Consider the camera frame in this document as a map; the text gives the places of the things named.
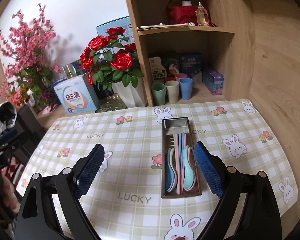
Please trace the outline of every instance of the red bag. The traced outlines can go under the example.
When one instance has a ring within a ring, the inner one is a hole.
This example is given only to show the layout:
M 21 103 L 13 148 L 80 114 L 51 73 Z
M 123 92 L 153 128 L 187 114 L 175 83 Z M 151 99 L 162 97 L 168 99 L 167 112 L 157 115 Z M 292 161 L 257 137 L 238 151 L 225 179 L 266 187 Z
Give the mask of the red bag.
M 197 14 L 196 10 L 198 6 L 173 6 L 169 7 L 172 0 L 170 0 L 166 6 L 165 13 L 168 18 L 169 24 L 184 24 L 193 22 L 197 26 Z M 206 0 L 201 0 L 201 3 L 205 9 L 208 11 L 209 16 L 209 26 L 210 22 L 210 13 L 206 3 Z

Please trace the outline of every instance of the wooden cabinet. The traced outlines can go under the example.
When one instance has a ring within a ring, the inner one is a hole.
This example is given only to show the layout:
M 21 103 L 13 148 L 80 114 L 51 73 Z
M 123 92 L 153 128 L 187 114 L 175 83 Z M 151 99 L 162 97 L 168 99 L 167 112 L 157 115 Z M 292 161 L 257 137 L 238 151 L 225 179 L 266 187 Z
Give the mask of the wooden cabinet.
M 246 98 L 253 74 L 255 34 L 250 0 L 206 0 L 211 21 L 217 27 L 174 27 L 137 31 L 137 26 L 168 24 L 169 0 L 126 0 L 131 18 L 149 106 L 153 106 L 150 53 L 176 50 L 201 52 L 206 64 L 224 76 L 222 96 L 212 96 L 204 84 L 196 84 L 191 100 L 179 103 Z M 196 5 L 200 0 L 191 0 Z

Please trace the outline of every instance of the artificial red rose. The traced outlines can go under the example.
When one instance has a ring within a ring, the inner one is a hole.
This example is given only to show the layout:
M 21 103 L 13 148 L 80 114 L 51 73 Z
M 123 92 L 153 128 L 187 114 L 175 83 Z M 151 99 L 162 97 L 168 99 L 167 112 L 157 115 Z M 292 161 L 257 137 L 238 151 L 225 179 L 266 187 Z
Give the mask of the artificial red rose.
M 135 43 L 126 44 L 126 45 L 124 45 L 124 47 L 125 47 L 125 49 L 137 50 Z
M 104 48 L 106 45 L 108 45 L 108 40 L 103 37 L 102 35 L 100 36 L 96 36 L 95 38 L 93 38 L 88 46 L 90 47 L 90 49 L 93 49 L 93 50 L 99 50 L 99 49 L 102 49 Z
M 107 33 L 110 35 L 123 35 L 126 30 L 122 27 L 110 28 Z
M 84 52 L 81 54 L 79 60 L 82 62 L 86 61 L 90 57 L 90 51 L 91 49 L 89 47 L 86 47 L 84 49 Z
M 132 66 L 132 57 L 130 53 L 116 53 L 110 65 L 116 69 L 128 69 Z
M 90 70 L 88 73 L 88 83 L 90 85 L 93 85 L 93 80 L 92 80 L 92 71 Z
M 93 64 L 93 58 L 88 58 L 88 60 L 84 61 L 81 68 L 83 70 L 88 70 L 90 69 L 91 65 Z
M 115 35 L 115 36 L 106 36 L 106 40 L 108 41 L 108 43 L 110 42 L 110 40 L 113 40 L 113 39 L 117 39 L 118 36 Z

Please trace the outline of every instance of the white wall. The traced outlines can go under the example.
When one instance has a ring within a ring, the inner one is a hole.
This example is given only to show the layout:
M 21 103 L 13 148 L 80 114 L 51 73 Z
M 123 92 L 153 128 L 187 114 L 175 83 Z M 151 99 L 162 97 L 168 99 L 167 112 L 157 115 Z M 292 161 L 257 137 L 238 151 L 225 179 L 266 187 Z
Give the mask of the white wall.
M 10 34 L 10 26 L 18 25 L 18 19 L 11 16 L 19 9 L 28 23 L 39 17 L 38 3 L 46 5 L 45 17 L 51 20 L 57 33 L 48 45 L 47 58 L 60 66 L 79 59 L 88 42 L 97 35 L 96 26 L 129 15 L 125 0 L 11 0 L 0 17 L 3 36 Z M 2 63 L 11 61 L 0 57 Z

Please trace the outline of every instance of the perfume bottle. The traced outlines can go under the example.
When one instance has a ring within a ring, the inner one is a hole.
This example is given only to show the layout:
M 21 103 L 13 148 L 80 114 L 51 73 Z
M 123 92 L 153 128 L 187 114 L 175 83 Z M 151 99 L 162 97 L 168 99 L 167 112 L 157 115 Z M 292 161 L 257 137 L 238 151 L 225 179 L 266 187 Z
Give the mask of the perfume bottle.
M 199 3 L 196 13 L 198 26 L 209 26 L 208 11 L 202 6 L 202 3 Z

